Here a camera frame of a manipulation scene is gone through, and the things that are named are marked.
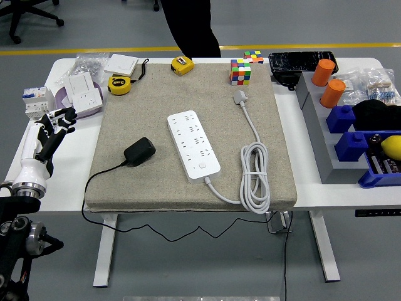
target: wire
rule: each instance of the wire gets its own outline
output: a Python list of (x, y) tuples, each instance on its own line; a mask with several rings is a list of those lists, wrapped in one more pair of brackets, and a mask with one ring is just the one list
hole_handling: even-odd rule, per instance
[[(127, 164), (127, 161), (124, 161), (124, 162), (122, 162), (120, 165), (117, 165), (117, 166), (115, 166), (115, 167), (113, 167), (113, 168), (110, 168), (110, 169), (107, 169), (107, 170), (105, 170), (105, 171), (97, 172), (96, 174), (92, 175), (92, 176), (89, 178), (89, 180), (86, 182), (86, 185), (85, 185), (85, 193), (86, 193), (86, 190), (88, 189), (88, 186), (89, 186), (90, 181), (91, 181), (94, 177), (98, 176), (99, 174), (104, 174), (104, 173), (106, 173), (106, 172), (109, 172), (109, 171), (112, 171), (112, 170), (114, 170), (114, 169), (117, 169), (117, 168), (119, 168), (119, 167), (121, 167), (121, 166), (124, 166), (124, 165), (126, 165), (126, 164)], [(85, 207), (85, 198), (83, 199), (83, 202), (82, 202), (81, 215), (82, 215), (82, 217), (83, 217), (87, 222), (89, 222), (89, 223), (91, 223), (91, 224), (98, 224), (98, 225), (100, 225), (100, 226), (104, 226), (104, 227), (110, 228), (110, 229), (112, 229), (112, 230), (114, 230), (114, 231), (121, 232), (121, 233), (127, 233), (127, 232), (130, 232), (130, 231), (132, 231), (132, 230), (139, 230), (139, 229), (148, 227), (148, 228), (150, 228), (153, 232), (155, 232), (156, 234), (160, 235), (162, 238), (164, 238), (165, 240), (167, 240), (168, 242), (171, 242), (171, 243), (176, 242), (176, 241), (179, 241), (179, 240), (181, 240), (182, 238), (184, 238), (184, 237), (186, 237), (186, 236), (189, 236), (189, 235), (191, 235), (192, 233), (195, 233), (195, 232), (198, 231), (198, 230), (201, 230), (201, 231), (203, 231), (204, 233), (208, 234), (211, 238), (217, 239), (217, 238), (219, 238), (220, 236), (222, 236), (226, 231), (228, 231), (232, 226), (234, 226), (234, 224), (235, 224), (237, 221), (245, 221), (245, 222), (248, 222), (248, 223), (262, 223), (262, 224), (267, 224), (268, 222), (271, 221), (271, 219), (273, 218), (273, 216), (277, 213), (277, 211), (274, 212), (273, 215), (272, 215), (269, 219), (267, 219), (267, 217), (266, 217), (266, 221), (251, 221), (251, 220), (248, 220), (248, 219), (236, 218), (222, 233), (220, 233), (220, 234), (217, 235), (217, 236), (214, 236), (214, 235), (210, 234), (210, 233), (209, 233), (208, 231), (206, 231), (204, 228), (202, 228), (201, 226), (198, 226), (195, 230), (192, 230), (191, 232), (188, 232), (187, 234), (184, 234), (184, 235), (180, 236), (179, 238), (176, 238), (176, 239), (171, 240), (171, 239), (167, 238), (167, 237), (166, 237), (164, 234), (162, 234), (161, 232), (159, 232), (159, 231), (153, 229), (152, 226), (150, 226), (149, 224), (145, 224), (145, 225), (139, 226), (139, 227), (132, 227), (132, 228), (126, 229), (126, 230), (121, 230), (121, 229), (118, 229), (118, 228), (114, 228), (114, 227), (112, 227), (112, 226), (109, 226), (109, 225), (107, 225), (107, 224), (104, 224), (104, 223), (100, 223), (100, 222), (97, 222), (97, 221), (92, 221), (92, 220), (88, 219), (88, 218), (85, 216), (84, 207)]]
[(287, 241), (288, 241), (289, 230), (291, 228), (291, 224), (293, 223), (293, 216), (294, 214), (291, 211), (291, 219), (289, 221), (286, 241), (284, 243), (284, 301), (287, 301)]
[(137, 80), (131, 80), (131, 83), (135, 83), (135, 82), (141, 80), (142, 77), (146, 74), (146, 66), (145, 66), (145, 65), (146, 65), (146, 63), (147, 63), (148, 61), (149, 61), (148, 58), (147, 58), (146, 60), (143, 61), (142, 65), (141, 65), (141, 69), (142, 69), (141, 75), (138, 77)]
[[(256, 142), (245, 145), (241, 149), (242, 180), (239, 188), (240, 201), (227, 199), (217, 192), (213, 187), (209, 177), (205, 177), (205, 183), (210, 190), (221, 200), (230, 204), (242, 204), (245, 209), (257, 214), (265, 214), (270, 207), (270, 187), (268, 183), (268, 148), (260, 141), (259, 134), (252, 123), (243, 101), (239, 104), (244, 111), (246, 120), (254, 132)], [(254, 155), (254, 170), (252, 170), (252, 160)], [(256, 195), (260, 187), (260, 197)]]

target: plastic bag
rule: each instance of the plastic bag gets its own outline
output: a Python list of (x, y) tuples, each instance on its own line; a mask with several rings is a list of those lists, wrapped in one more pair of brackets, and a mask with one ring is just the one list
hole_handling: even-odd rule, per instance
[(336, 74), (334, 78), (342, 80), (346, 85), (339, 103), (344, 105), (356, 105), (368, 99), (366, 88), (361, 79), (361, 69), (355, 68), (347, 70), (341, 74)]
[(56, 84), (64, 85), (65, 80), (70, 75), (84, 72), (89, 72), (94, 82), (98, 84), (103, 83), (109, 55), (109, 53), (105, 52), (78, 53), (74, 65), (56, 81)]
[(364, 82), (368, 99), (379, 100), (386, 105), (399, 105), (401, 97), (394, 87), (394, 70), (364, 69), (361, 78)]

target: yellow floor line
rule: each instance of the yellow floor line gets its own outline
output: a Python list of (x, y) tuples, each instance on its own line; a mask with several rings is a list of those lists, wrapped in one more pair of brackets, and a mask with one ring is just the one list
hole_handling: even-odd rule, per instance
[[(345, 44), (275, 44), (275, 45), (226, 45), (221, 50), (263, 50), (263, 49), (323, 49), (323, 48), (394, 48), (401, 43), (345, 43)], [(50, 50), (10, 50), (0, 51), (0, 55), (57, 55), (86, 52), (161, 52), (179, 51), (176, 46), (168, 47), (134, 47), (134, 48), (82, 48)]]

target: black power adapter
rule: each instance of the black power adapter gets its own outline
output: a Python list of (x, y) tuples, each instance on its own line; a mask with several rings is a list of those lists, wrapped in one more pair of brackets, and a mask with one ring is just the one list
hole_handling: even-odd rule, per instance
[(156, 149), (151, 141), (143, 137), (124, 151), (126, 161), (123, 165), (138, 166), (153, 156)]

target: white robotic hand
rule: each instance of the white robotic hand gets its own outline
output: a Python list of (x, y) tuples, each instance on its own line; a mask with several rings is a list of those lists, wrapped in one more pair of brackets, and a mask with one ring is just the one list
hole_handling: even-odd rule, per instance
[(22, 170), (15, 178), (14, 196), (42, 198), (46, 192), (46, 180), (53, 174), (51, 158), (68, 133), (75, 128), (74, 108), (52, 111), (36, 121), (26, 135), (21, 156)]

